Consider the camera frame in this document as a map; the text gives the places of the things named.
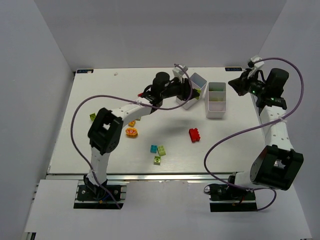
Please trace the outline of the dark green lego brick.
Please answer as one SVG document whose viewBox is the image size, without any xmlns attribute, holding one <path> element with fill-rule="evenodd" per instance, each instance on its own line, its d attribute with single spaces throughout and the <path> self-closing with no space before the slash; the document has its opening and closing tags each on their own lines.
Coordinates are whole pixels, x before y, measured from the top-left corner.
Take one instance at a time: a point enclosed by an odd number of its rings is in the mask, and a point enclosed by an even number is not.
<svg viewBox="0 0 320 240">
<path fill-rule="evenodd" d="M 211 87 L 211 88 L 209 88 L 209 91 L 210 92 L 224 92 L 225 90 L 224 90 L 223 87 L 222 88 L 220 88 L 220 87 Z"/>
</svg>

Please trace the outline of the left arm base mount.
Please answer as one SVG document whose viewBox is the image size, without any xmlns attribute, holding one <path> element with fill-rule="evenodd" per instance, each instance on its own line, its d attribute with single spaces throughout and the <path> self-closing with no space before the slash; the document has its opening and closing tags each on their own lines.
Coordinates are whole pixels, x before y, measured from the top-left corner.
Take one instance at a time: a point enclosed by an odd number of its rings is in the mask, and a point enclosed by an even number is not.
<svg viewBox="0 0 320 240">
<path fill-rule="evenodd" d="M 83 182 L 80 182 L 76 189 L 73 208 L 85 210 L 120 210 L 125 202 L 127 186 L 123 184 L 107 185 L 105 190 L 94 194 Z"/>
</svg>

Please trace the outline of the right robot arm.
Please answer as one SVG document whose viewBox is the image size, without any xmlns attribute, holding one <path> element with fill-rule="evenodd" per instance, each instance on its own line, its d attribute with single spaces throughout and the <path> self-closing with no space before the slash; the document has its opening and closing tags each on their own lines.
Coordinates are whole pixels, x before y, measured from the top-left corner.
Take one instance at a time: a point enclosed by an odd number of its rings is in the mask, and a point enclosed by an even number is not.
<svg viewBox="0 0 320 240">
<path fill-rule="evenodd" d="M 304 157 L 294 150 L 290 142 L 284 116 L 287 103 L 282 97 L 289 73 L 273 68 L 266 80 L 259 80 L 261 73 L 246 69 L 239 78 L 228 84 L 239 96 L 250 93 L 256 96 L 256 107 L 264 135 L 265 147 L 249 171 L 235 174 L 234 184 L 246 188 L 269 187 L 288 190 L 297 176 Z"/>
</svg>

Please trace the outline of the lime long lego brick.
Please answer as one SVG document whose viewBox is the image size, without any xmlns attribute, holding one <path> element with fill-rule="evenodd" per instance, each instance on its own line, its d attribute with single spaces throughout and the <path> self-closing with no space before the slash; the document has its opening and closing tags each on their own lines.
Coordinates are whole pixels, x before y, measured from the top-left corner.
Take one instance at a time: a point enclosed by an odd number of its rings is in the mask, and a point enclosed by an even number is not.
<svg viewBox="0 0 320 240">
<path fill-rule="evenodd" d="M 196 99 L 196 100 L 199 100 L 200 97 L 201 97 L 201 90 L 200 89 L 196 89 L 194 88 L 193 89 L 193 97 Z"/>
</svg>

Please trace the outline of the lime printed lego brick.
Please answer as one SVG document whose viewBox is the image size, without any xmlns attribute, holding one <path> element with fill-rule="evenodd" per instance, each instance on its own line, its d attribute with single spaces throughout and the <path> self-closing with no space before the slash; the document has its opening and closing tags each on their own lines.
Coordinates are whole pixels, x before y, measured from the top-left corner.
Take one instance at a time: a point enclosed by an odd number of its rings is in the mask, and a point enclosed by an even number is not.
<svg viewBox="0 0 320 240">
<path fill-rule="evenodd" d="M 90 117 L 90 120 L 93 122 L 95 120 L 95 118 L 96 118 L 96 114 L 92 113 L 92 114 L 89 115 L 89 117 Z"/>
</svg>

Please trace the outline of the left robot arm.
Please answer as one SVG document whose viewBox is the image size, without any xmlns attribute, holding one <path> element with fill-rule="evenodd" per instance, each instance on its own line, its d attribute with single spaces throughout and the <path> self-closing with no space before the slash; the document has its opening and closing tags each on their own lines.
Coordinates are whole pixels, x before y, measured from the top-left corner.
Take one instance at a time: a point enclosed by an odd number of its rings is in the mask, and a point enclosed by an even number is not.
<svg viewBox="0 0 320 240">
<path fill-rule="evenodd" d="M 107 195 L 102 188 L 107 184 L 107 166 L 110 154 L 120 142 L 123 127 L 140 117 L 150 115 L 160 108 L 163 100 L 177 97 L 181 101 L 200 97 L 200 90 L 191 87 L 186 78 L 170 76 L 158 72 L 137 100 L 119 108 L 108 110 L 101 108 L 93 121 L 88 138 L 91 147 L 89 173 L 84 177 L 84 184 L 91 191 L 93 198 L 100 200 Z"/>
</svg>

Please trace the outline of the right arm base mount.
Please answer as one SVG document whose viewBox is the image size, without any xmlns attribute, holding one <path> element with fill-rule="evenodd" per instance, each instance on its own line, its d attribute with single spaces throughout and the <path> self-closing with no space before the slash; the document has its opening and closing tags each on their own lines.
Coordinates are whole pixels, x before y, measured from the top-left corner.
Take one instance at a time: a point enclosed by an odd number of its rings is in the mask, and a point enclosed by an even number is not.
<svg viewBox="0 0 320 240">
<path fill-rule="evenodd" d="M 253 192 L 231 187 L 227 184 L 208 184 L 203 189 L 209 196 L 212 213 L 256 212 L 256 196 Z"/>
</svg>

